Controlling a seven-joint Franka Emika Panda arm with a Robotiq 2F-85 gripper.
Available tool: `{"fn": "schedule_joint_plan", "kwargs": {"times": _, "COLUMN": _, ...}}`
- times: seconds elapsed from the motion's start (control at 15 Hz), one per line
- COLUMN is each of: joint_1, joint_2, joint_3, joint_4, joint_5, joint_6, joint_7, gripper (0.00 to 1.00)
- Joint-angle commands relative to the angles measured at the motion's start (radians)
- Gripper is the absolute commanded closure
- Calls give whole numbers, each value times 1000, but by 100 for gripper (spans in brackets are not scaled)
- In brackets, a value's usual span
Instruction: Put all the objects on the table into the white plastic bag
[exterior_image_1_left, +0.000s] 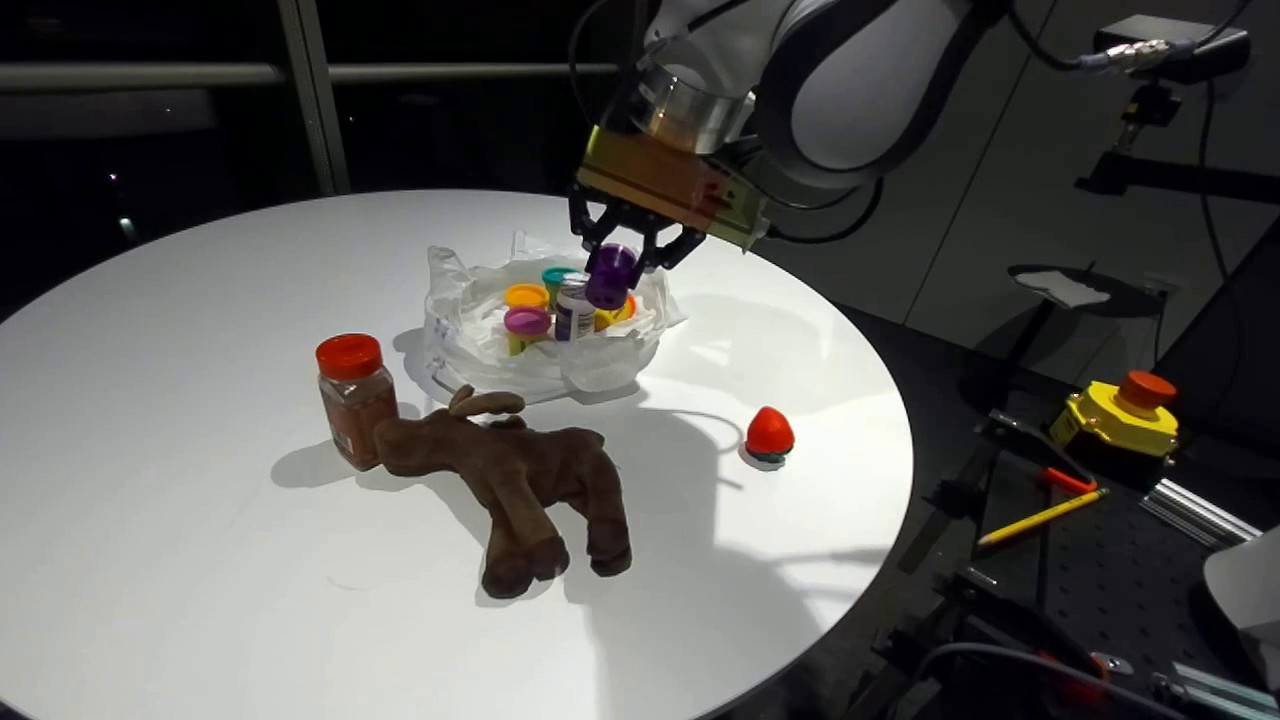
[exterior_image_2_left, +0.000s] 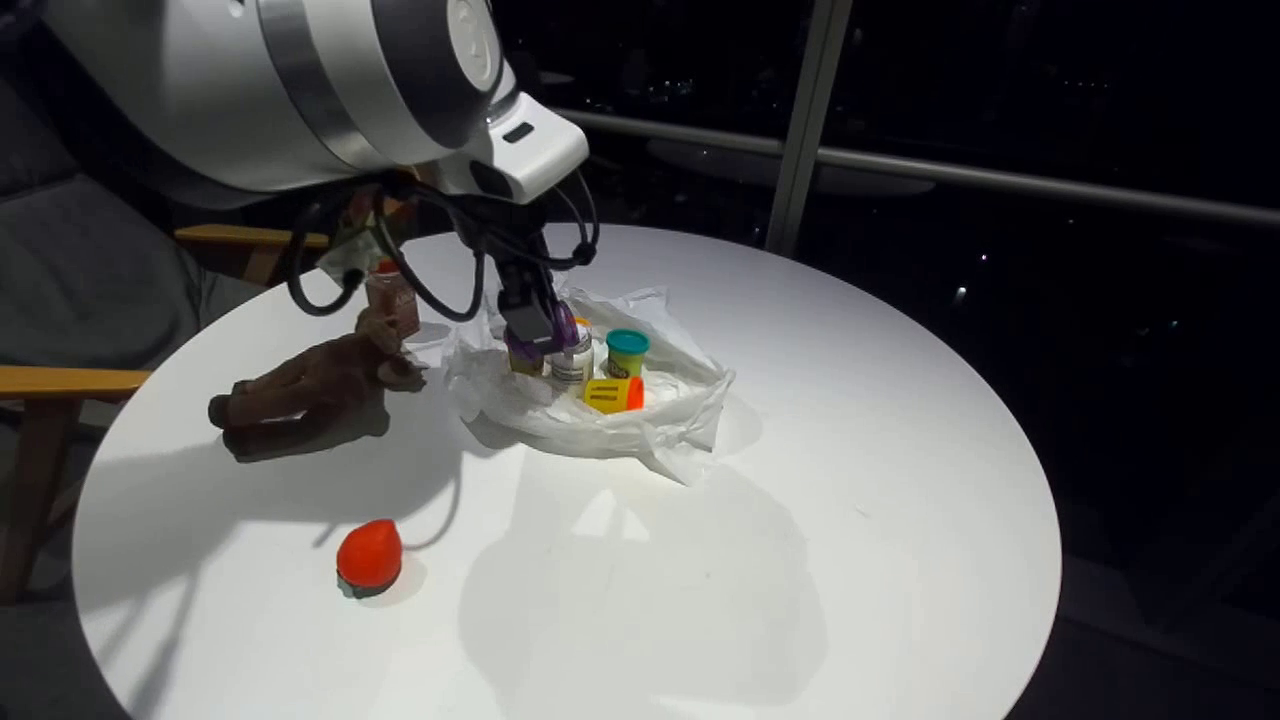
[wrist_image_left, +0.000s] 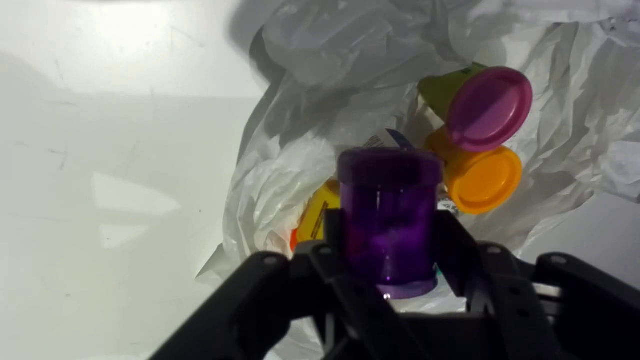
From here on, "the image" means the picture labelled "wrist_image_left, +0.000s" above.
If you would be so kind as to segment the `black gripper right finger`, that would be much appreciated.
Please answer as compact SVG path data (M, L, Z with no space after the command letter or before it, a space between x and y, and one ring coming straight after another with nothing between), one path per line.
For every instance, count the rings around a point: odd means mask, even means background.
M515 268L515 258L504 247L476 242L453 212L437 212L434 236L437 264L459 299L472 296L490 276Z

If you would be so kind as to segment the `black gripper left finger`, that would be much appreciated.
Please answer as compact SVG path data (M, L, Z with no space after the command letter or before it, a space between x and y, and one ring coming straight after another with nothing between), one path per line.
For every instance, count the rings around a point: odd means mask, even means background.
M347 264L347 219L342 210L325 214L325 236L302 242L293 258L293 281L301 293L344 293L354 276Z

